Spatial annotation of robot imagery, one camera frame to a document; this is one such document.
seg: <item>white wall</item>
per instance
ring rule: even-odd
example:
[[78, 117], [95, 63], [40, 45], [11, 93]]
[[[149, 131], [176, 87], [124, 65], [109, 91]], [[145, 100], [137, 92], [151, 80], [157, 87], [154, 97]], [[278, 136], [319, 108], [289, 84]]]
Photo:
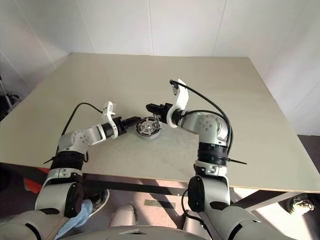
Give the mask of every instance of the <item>white wall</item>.
[[320, 135], [318, 0], [0, 0], [0, 71], [26, 96], [69, 53], [250, 57], [297, 133]]

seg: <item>shoe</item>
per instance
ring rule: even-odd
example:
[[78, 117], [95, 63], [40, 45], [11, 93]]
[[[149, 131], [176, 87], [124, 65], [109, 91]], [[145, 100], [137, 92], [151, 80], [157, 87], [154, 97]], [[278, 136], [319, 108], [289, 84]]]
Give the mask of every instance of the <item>shoe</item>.
[[290, 214], [302, 216], [315, 209], [315, 205], [309, 200], [308, 195], [303, 193], [290, 198], [286, 203], [286, 208]]
[[100, 211], [108, 202], [110, 196], [110, 192], [108, 189], [103, 191], [97, 192], [94, 195], [88, 197], [88, 199], [92, 202], [92, 213], [90, 214], [89, 218]]

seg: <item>table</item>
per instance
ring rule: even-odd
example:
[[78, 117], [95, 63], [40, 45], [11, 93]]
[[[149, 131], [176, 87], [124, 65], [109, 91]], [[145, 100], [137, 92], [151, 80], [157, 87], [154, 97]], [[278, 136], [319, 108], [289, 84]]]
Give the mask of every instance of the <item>table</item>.
[[[146, 104], [174, 101], [169, 80], [179, 78], [218, 104], [230, 119], [234, 131], [230, 157], [247, 162], [228, 163], [231, 187], [278, 191], [276, 196], [320, 193], [317, 169], [246, 57], [73, 53], [1, 122], [0, 161], [49, 167], [43, 162], [54, 155], [78, 103], [102, 109], [112, 101], [117, 104], [115, 117], [146, 117], [150, 116]], [[187, 108], [212, 110], [191, 92]], [[99, 113], [81, 106], [68, 130], [101, 123]], [[131, 129], [92, 147], [83, 172], [188, 182], [197, 149], [198, 136], [182, 129], [164, 124], [160, 137], [152, 141], [140, 139]]]

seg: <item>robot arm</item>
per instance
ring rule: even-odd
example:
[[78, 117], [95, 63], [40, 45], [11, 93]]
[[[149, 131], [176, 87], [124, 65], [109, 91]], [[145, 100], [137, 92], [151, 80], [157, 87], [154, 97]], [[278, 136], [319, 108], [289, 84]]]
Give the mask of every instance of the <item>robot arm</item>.
[[266, 223], [260, 222], [246, 210], [230, 206], [227, 162], [239, 162], [228, 158], [228, 126], [220, 114], [205, 114], [185, 109], [188, 90], [180, 84], [172, 84], [176, 103], [148, 104], [147, 110], [158, 119], [175, 128], [180, 127], [199, 135], [197, 160], [193, 165], [196, 176], [188, 184], [188, 205], [197, 212], [214, 240], [289, 240]]
[[140, 117], [122, 120], [114, 115], [111, 102], [104, 106], [106, 122], [62, 135], [52, 158], [47, 178], [35, 203], [35, 210], [24, 212], [0, 225], [3, 240], [53, 240], [59, 229], [81, 210], [84, 191], [81, 185], [85, 154], [91, 146], [126, 133]]

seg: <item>white bracket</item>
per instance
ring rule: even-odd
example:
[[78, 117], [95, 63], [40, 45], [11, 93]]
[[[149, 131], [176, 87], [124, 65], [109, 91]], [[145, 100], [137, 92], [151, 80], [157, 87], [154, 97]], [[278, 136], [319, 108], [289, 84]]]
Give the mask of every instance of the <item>white bracket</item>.
[[111, 101], [105, 103], [102, 112], [102, 119], [105, 123], [109, 123], [113, 129], [113, 135], [111, 136], [112, 139], [116, 139], [118, 137], [118, 128], [115, 122], [112, 119], [112, 116], [115, 115], [113, 112], [114, 104]]
[[[178, 82], [186, 85], [181, 79], [178, 79]], [[173, 104], [172, 107], [170, 107], [170, 109], [168, 110], [168, 113], [166, 115], [166, 122], [170, 127], [176, 128], [178, 126], [172, 122], [172, 114], [177, 109], [184, 110], [186, 108], [189, 100], [189, 94], [188, 89], [181, 85], [178, 85], [178, 89], [173, 87], [173, 94], [176, 96], [175, 104]]]

